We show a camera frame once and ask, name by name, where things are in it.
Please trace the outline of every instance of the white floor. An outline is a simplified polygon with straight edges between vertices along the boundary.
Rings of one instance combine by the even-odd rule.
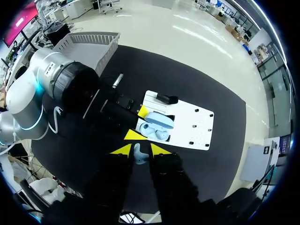
[[[239,169],[228,195],[251,184],[239,179],[250,144],[268,137],[266,94],[259,72],[242,45],[225,25],[191,0],[177,0],[172,10],[155,7],[150,0],[121,0],[123,9],[100,15],[91,10],[72,20],[79,31],[120,32],[119,44],[157,53],[198,69],[246,102],[246,136]]]

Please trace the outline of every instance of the black mat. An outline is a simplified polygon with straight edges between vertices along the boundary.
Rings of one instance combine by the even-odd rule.
[[[245,102],[198,70],[157,54],[121,45],[102,77],[115,76],[120,72],[124,73],[124,78],[118,89],[136,100],[142,102],[145,92],[152,90],[176,95],[180,100],[214,112],[208,151],[158,145],[179,153],[185,171],[198,186],[200,200],[222,200],[240,163],[246,129]],[[45,95],[43,104],[52,120],[54,102]],[[80,118],[72,115],[59,119],[59,134],[48,132],[44,139],[33,141],[33,153],[60,180],[82,191],[97,169],[98,157],[113,150],[111,148],[116,147],[119,137],[88,128]],[[124,208],[142,213],[158,210],[148,164],[134,166]]]

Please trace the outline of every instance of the monitor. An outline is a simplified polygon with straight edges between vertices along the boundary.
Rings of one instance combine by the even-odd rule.
[[[4,35],[4,43],[10,47],[23,28],[37,15],[38,10],[34,2],[26,5],[10,24],[7,32]]]

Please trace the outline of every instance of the wire basket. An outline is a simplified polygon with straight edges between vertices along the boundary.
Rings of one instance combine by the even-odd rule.
[[[77,32],[67,34],[53,50],[91,67],[100,77],[118,48],[120,34],[114,32]]]

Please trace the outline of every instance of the white plate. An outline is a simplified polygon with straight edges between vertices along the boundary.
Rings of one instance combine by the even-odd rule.
[[[147,91],[143,105],[149,112],[156,111],[164,115],[174,115],[174,129],[169,130],[171,138],[168,142],[153,138],[148,140],[183,148],[208,150],[213,132],[214,113],[181,100],[177,104],[166,105],[157,100],[156,96],[156,92]],[[136,125],[138,132],[144,122],[141,119],[138,120]]]

